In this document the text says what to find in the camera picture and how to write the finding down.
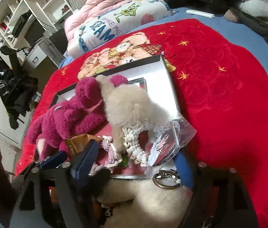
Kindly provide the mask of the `brown triangular snack pack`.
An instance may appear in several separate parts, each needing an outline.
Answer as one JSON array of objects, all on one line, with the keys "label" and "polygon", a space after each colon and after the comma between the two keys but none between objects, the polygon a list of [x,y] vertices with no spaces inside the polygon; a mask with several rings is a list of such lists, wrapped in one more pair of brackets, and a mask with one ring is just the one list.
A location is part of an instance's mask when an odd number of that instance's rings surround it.
[{"label": "brown triangular snack pack", "polygon": [[65,139],[65,143],[69,148],[71,157],[85,150],[89,141],[91,141],[92,139],[95,140],[97,143],[101,142],[101,137],[97,137],[86,133],[73,136],[70,139]]}]

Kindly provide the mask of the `lilac crochet scrunchie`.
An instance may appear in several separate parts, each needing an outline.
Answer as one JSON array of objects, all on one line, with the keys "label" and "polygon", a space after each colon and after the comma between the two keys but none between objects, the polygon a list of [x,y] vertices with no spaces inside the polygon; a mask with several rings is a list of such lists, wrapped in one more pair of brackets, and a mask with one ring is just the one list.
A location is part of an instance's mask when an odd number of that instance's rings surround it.
[{"label": "lilac crochet scrunchie", "polygon": [[112,137],[103,135],[99,143],[98,156],[89,175],[94,176],[103,169],[108,169],[110,173],[113,173],[122,160],[122,155],[116,151]]}]

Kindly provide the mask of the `magenta plush bear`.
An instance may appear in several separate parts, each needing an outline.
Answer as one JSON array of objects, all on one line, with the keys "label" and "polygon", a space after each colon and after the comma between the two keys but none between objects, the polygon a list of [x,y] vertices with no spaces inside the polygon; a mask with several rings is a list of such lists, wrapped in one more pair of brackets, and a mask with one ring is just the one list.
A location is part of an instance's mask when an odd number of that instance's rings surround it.
[{"label": "magenta plush bear", "polygon": [[75,87],[75,95],[49,108],[29,127],[26,139],[36,145],[37,159],[65,151],[65,142],[76,135],[91,134],[106,122],[101,86],[94,77],[84,77]]}]

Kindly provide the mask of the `cream plush dog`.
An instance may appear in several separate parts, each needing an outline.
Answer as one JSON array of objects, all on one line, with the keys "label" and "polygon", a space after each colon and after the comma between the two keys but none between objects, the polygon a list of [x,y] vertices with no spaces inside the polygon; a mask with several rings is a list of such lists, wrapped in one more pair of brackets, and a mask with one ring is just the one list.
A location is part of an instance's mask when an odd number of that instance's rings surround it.
[{"label": "cream plush dog", "polygon": [[192,197],[174,169],[151,179],[110,179],[97,201],[112,208],[104,227],[178,227]]}]

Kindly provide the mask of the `black shallow box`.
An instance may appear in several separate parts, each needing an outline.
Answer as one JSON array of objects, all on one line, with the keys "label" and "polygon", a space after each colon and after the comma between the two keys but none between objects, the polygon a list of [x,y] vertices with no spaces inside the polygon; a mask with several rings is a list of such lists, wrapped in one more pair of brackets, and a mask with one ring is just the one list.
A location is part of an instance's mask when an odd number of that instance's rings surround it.
[{"label": "black shallow box", "polygon": [[[178,118],[180,108],[163,56],[156,55],[144,58],[133,63],[112,68],[102,74],[108,77],[118,74],[126,77],[130,84],[144,88],[151,101],[168,113],[169,119]],[[64,100],[70,100],[75,95],[75,87],[76,84],[73,84],[56,93],[50,107],[60,104]],[[93,132],[93,134],[97,136],[111,136],[111,126],[106,122],[96,132]],[[126,168],[116,167],[111,177],[113,179],[146,179],[145,169],[135,165],[132,160],[129,160]]]}]

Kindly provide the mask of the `clear bag with badge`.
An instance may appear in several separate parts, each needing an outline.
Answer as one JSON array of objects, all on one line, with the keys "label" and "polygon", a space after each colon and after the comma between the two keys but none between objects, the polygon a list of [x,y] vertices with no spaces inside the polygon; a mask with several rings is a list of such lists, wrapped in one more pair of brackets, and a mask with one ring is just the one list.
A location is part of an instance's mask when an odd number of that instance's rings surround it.
[{"label": "clear bag with badge", "polygon": [[159,167],[168,163],[196,135],[195,128],[182,116],[168,121],[146,144],[146,165]]}]

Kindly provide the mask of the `black office chair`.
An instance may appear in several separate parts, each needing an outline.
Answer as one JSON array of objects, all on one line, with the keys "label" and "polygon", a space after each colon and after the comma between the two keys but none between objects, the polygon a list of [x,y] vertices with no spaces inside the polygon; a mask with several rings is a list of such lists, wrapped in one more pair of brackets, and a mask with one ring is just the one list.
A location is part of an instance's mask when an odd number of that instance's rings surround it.
[{"label": "black office chair", "polygon": [[38,79],[30,77],[22,68],[18,58],[18,50],[8,46],[0,48],[1,53],[9,57],[11,68],[0,71],[0,98],[7,111],[12,129],[19,127],[19,116],[36,108],[38,103],[33,97],[38,91]]}]

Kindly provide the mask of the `white scrunchie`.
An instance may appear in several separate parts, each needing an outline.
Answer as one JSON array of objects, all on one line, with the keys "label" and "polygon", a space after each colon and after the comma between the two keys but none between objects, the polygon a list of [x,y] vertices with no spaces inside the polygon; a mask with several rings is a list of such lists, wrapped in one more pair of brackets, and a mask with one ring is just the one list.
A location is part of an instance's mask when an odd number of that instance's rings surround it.
[{"label": "white scrunchie", "polygon": [[147,148],[146,145],[144,147],[140,145],[139,135],[142,132],[146,131],[151,132],[150,137],[151,139],[154,136],[155,132],[161,127],[163,126],[154,125],[148,122],[144,123],[139,122],[135,126],[122,128],[122,131],[124,133],[123,145],[126,148],[126,152],[130,155],[130,159],[135,161],[135,164],[139,164],[142,167],[147,166],[146,165]]}]

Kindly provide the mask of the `beige fluffy hair claw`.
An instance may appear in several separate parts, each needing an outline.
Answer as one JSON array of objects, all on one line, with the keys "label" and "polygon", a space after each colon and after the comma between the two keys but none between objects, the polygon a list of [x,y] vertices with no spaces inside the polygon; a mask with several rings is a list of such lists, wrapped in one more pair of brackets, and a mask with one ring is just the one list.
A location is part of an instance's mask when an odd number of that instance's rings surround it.
[{"label": "beige fluffy hair claw", "polygon": [[140,125],[144,122],[150,125],[163,126],[169,115],[159,105],[152,102],[147,91],[134,84],[121,84],[115,87],[109,77],[96,77],[101,88],[105,113],[112,130],[115,149],[125,153],[123,145],[123,128]]}]

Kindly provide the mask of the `red embroidered blanket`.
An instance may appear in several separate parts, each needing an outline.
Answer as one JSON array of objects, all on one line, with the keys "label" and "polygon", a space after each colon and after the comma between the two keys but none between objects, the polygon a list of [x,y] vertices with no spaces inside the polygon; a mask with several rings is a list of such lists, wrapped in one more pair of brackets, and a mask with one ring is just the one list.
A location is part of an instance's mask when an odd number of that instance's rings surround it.
[{"label": "red embroidered blanket", "polygon": [[258,225],[268,227],[268,75],[245,48],[196,19],[118,36],[53,73],[34,118],[83,77],[163,54],[181,112],[197,130],[188,152],[217,169],[234,167]]}]

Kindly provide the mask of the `cartoon print pillow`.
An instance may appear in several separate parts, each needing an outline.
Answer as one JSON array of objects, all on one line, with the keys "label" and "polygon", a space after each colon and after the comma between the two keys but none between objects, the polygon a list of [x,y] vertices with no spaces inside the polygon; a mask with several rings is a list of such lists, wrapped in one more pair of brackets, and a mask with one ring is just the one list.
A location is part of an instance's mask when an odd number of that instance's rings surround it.
[{"label": "cartoon print pillow", "polygon": [[76,59],[141,25],[175,13],[164,1],[133,0],[78,25],[68,42],[67,53]]}]

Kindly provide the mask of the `black computer monitor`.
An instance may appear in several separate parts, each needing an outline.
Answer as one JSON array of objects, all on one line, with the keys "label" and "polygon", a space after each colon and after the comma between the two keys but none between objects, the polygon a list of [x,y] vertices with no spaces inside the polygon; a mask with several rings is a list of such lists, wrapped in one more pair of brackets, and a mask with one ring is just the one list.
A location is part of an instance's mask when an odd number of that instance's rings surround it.
[{"label": "black computer monitor", "polygon": [[33,45],[33,43],[44,36],[44,32],[45,29],[43,26],[37,20],[34,20],[28,28],[24,38],[30,45]]}]

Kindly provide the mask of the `white desk with shelves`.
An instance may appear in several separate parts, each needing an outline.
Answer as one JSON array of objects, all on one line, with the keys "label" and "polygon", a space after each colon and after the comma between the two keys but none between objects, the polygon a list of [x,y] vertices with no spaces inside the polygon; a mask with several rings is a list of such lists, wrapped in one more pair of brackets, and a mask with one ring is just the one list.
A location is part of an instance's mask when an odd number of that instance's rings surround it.
[{"label": "white desk with shelves", "polygon": [[[19,50],[20,60],[32,69],[45,59],[58,67],[67,48],[64,23],[72,13],[69,0],[0,0],[0,48]],[[30,45],[24,36],[34,20],[45,32]]]}]

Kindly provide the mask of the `white remote control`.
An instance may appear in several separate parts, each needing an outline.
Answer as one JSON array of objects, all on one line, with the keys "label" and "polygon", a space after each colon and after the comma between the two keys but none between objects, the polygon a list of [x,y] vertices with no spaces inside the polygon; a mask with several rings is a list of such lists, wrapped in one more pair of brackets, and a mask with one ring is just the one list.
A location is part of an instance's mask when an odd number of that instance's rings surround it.
[{"label": "white remote control", "polygon": [[186,10],[186,13],[191,14],[191,15],[197,15],[197,16],[200,16],[200,17],[207,17],[207,18],[210,18],[210,19],[215,18],[215,15],[212,14],[212,13],[193,10],[193,9]]}]

